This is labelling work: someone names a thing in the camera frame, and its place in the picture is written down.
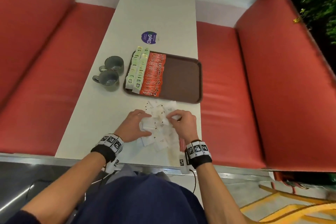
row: grey mug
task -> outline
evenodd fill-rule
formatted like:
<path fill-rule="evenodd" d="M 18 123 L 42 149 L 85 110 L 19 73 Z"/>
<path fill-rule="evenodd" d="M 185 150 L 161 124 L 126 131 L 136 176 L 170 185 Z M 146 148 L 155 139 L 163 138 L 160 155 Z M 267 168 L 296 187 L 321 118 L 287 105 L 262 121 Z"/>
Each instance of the grey mug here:
<path fill-rule="evenodd" d="M 104 86 L 107 91 L 115 91 L 119 87 L 119 75 L 115 70 L 106 70 L 94 75 L 92 80 Z"/>
<path fill-rule="evenodd" d="M 124 60 L 119 56 L 111 56 L 104 62 L 104 66 L 99 67 L 99 71 L 116 70 L 119 75 L 124 73 Z"/>

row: purple circular sticker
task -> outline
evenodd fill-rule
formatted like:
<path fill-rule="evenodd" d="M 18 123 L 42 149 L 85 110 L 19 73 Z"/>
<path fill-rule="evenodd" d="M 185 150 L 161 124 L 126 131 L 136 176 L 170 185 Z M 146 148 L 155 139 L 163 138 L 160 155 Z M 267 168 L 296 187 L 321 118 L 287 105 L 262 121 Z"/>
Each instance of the purple circular sticker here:
<path fill-rule="evenodd" d="M 141 39 L 146 44 L 155 44 L 156 35 L 153 31 L 147 31 L 141 35 Z"/>

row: plastic tray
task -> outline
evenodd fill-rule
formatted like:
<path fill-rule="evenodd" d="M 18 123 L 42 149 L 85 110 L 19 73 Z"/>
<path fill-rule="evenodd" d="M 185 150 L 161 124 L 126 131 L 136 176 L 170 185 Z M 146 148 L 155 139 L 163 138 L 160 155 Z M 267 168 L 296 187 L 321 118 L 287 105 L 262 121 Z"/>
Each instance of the plastic tray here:
<path fill-rule="evenodd" d="M 202 101 L 202 65 L 197 59 L 186 58 L 167 53 L 154 52 L 166 55 L 166 63 L 163 71 L 163 81 L 159 97 L 146 96 L 133 93 L 132 90 L 125 88 L 126 78 L 124 81 L 124 90 L 128 94 L 145 96 L 150 98 L 160 98 L 175 100 L 179 102 L 197 104 Z"/>

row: wristband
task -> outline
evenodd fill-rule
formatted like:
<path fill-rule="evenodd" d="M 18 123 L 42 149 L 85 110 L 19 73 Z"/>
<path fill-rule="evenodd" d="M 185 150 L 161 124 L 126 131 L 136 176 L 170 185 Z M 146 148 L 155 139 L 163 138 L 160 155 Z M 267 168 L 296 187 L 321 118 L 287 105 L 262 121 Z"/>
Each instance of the wristband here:
<path fill-rule="evenodd" d="M 91 152 L 98 152 L 106 160 L 106 163 L 112 162 L 115 160 L 116 156 L 123 149 L 123 140 L 115 134 L 105 135 L 91 150 Z"/>
<path fill-rule="evenodd" d="M 195 169 L 204 163 L 212 163 L 208 147 L 205 142 L 201 140 L 195 140 L 188 144 L 185 155 L 187 162 Z"/>

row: red cushion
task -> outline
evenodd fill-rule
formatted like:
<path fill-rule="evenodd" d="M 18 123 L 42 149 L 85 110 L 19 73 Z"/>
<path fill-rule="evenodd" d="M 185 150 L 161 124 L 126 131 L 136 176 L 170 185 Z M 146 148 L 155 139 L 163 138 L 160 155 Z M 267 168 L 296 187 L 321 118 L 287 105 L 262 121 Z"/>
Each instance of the red cushion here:
<path fill-rule="evenodd" d="M 336 171 L 336 84 L 290 0 L 257 0 L 237 22 L 268 167 Z"/>
<path fill-rule="evenodd" d="M 0 113 L 0 151 L 55 155 L 114 9 L 77 3 Z"/>
<path fill-rule="evenodd" d="M 216 165 L 263 168 L 236 31 L 197 22 L 203 66 L 202 140 Z"/>
<path fill-rule="evenodd" d="M 0 0 L 0 106 L 75 0 Z"/>

